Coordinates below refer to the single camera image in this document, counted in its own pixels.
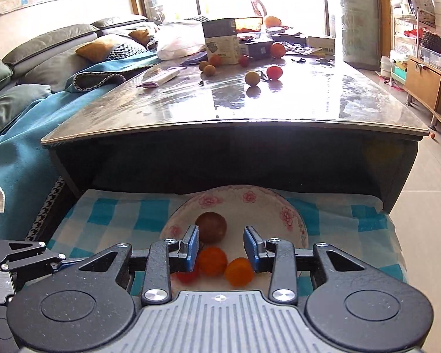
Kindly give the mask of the blue checkered cloth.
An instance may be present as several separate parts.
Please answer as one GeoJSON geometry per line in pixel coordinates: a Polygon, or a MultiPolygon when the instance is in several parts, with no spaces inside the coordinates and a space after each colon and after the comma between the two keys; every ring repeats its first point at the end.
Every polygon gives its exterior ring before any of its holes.
{"type": "MultiPolygon", "coordinates": [[[[296,217],[304,224],[310,245],[332,244],[358,259],[406,280],[406,267],[395,227],[380,199],[359,194],[298,194],[276,190],[290,211],[280,220],[296,217]]],[[[169,217],[192,199],[211,210],[219,205],[215,192],[195,194],[130,194],[88,190],[67,212],[48,248],[67,257],[89,257],[117,242],[135,249],[158,239],[169,217]]]]}

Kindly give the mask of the teal blanket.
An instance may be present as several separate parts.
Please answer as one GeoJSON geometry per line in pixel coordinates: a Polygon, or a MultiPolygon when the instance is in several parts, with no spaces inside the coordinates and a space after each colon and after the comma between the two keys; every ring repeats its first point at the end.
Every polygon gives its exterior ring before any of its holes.
{"type": "Polygon", "coordinates": [[[71,76],[63,91],[33,103],[0,136],[0,239],[25,239],[59,179],[41,139],[85,105],[160,61],[145,52],[92,65],[71,76]]]}

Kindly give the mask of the small red tomato in plate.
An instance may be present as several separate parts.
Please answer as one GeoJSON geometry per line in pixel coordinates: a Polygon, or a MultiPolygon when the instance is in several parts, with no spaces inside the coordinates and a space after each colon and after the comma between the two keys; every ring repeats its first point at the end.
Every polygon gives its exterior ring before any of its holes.
{"type": "Polygon", "coordinates": [[[191,272],[177,272],[175,278],[182,284],[194,283],[200,276],[199,265],[196,263],[191,272]]]}

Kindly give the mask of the small orange tangerine in plate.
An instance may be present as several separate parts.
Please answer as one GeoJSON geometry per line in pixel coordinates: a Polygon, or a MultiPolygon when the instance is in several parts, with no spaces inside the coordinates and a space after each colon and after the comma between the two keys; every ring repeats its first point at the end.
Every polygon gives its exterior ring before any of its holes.
{"type": "Polygon", "coordinates": [[[248,259],[238,257],[231,261],[225,270],[225,279],[233,287],[243,288],[249,284],[255,276],[255,272],[248,259]]]}

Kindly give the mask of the dark purple tomato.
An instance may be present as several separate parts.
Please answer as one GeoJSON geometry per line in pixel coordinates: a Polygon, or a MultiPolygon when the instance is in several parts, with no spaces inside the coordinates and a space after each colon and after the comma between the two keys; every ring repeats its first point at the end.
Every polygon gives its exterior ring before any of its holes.
{"type": "Polygon", "coordinates": [[[198,216],[195,225],[199,230],[200,241],[204,244],[221,242],[227,232],[227,221],[216,212],[204,212],[198,216]]]}

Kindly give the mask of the white floral plate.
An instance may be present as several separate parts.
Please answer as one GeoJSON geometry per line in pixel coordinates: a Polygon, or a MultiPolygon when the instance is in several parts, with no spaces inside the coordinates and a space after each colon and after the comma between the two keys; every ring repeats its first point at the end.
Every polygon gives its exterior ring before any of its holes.
{"type": "Polygon", "coordinates": [[[264,239],[277,237],[297,248],[308,247],[307,228],[293,205],[271,190],[242,185],[195,194],[170,216],[161,238],[181,239],[187,228],[206,212],[215,212],[226,220],[225,237],[216,246],[225,252],[229,262],[247,257],[245,226],[254,226],[264,239]]]}

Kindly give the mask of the dark coffee table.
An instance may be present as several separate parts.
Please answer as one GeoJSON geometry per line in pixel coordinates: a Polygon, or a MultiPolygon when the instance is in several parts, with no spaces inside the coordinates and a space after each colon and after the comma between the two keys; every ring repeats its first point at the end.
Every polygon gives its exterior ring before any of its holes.
{"type": "Polygon", "coordinates": [[[77,74],[75,90],[114,88],[42,144],[76,195],[247,184],[368,194],[391,211],[428,127],[345,62],[287,55],[276,65],[282,76],[256,86],[239,65],[206,76],[181,60],[77,74]]]}

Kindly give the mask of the grey sofa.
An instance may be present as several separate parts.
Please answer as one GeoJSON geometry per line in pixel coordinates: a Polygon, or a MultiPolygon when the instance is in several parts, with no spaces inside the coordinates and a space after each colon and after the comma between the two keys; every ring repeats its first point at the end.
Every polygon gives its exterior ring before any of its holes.
{"type": "Polygon", "coordinates": [[[70,77],[97,64],[75,53],[80,46],[112,41],[114,48],[104,60],[112,61],[153,49],[157,31],[153,22],[132,14],[65,26],[16,47],[0,59],[0,135],[31,103],[63,91],[70,77]]]}

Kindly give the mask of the yellow cushion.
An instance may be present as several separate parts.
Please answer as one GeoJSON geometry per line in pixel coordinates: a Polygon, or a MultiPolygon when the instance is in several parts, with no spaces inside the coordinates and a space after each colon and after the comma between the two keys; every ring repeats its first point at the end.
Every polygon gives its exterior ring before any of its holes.
{"type": "Polygon", "coordinates": [[[107,58],[112,48],[114,48],[114,42],[112,41],[95,40],[80,46],[75,50],[75,53],[90,62],[99,63],[107,58]]]}

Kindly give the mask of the wooden tv shelf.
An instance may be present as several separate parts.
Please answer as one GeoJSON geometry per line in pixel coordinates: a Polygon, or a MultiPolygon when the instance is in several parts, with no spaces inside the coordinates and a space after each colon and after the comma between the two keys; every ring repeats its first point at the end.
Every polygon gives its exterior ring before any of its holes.
{"type": "Polygon", "coordinates": [[[407,93],[408,105],[421,104],[431,113],[430,128],[435,131],[441,124],[441,35],[436,16],[419,9],[394,17],[390,59],[390,83],[407,93]]]}

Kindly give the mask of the red tomato on table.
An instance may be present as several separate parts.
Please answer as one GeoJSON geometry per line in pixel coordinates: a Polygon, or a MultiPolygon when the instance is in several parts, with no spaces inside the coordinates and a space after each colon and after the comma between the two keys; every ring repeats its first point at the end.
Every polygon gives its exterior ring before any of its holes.
{"type": "Polygon", "coordinates": [[[267,76],[271,81],[277,81],[283,75],[283,70],[277,65],[272,65],[267,69],[267,76]]]}

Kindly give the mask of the yellow fruit on table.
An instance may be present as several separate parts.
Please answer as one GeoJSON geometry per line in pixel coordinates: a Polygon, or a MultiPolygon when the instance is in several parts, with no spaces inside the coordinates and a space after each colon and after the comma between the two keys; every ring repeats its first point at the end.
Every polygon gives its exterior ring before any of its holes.
{"type": "Polygon", "coordinates": [[[246,73],[246,75],[244,77],[244,81],[248,86],[254,87],[260,83],[261,76],[259,73],[255,72],[255,71],[250,71],[250,72],[246,73]]]}

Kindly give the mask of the white plastic bag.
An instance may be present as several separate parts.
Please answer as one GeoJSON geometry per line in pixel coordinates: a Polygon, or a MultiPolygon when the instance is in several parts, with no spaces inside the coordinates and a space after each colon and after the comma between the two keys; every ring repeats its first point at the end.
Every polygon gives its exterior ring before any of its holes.
{"type": "Polygon", "coordinates": [[[199,21],[169,22],[159,27],[155,35],[157,56],[170,61],[205,50],[205,37],[199,21]]]}

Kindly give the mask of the cardboard box on table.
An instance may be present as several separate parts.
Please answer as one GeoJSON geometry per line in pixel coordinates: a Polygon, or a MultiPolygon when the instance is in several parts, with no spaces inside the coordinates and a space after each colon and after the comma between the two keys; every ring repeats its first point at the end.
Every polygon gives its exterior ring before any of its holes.
{"type": "Polygon", "coordinates": [[[234,18],[220,18],[202,23],[208,60],[214,56],[222,65],[237,65],[240,45],[234,18]]]}

